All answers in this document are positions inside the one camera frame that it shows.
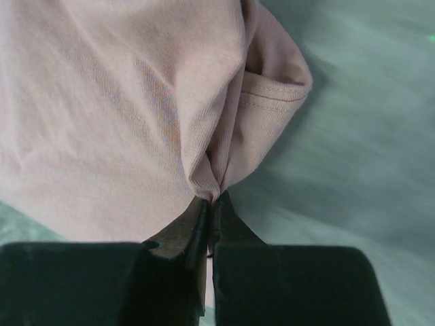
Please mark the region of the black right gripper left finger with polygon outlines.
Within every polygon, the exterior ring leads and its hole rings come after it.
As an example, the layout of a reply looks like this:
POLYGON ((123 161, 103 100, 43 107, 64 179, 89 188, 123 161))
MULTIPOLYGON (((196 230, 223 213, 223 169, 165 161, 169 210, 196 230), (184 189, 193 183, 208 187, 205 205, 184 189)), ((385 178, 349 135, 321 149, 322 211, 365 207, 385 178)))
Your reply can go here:
POLYGON ((144 242, 1 247, 2 325, 198 325, 208 203, 194 199, 144 242))

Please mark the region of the pink t shirt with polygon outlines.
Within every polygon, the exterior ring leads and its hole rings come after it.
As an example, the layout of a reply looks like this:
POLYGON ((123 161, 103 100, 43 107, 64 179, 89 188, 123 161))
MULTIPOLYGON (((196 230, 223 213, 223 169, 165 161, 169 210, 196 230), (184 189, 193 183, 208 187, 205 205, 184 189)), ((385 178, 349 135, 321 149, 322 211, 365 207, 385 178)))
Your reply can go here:
POLYGON ((251 174, 311 85, 257 1, 2 1, 1 201, 144 240, 251 174))

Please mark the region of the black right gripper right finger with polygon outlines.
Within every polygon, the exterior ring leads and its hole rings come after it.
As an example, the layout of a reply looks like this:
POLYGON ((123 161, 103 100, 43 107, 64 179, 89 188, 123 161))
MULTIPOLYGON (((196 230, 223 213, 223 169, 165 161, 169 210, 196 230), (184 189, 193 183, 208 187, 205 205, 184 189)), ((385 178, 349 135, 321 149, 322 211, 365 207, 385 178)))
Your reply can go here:
POLYGON ((217 325, 391 323, 363 252, 266 244, 236 214, 228 193, 213 208, 211 250, 217 325))

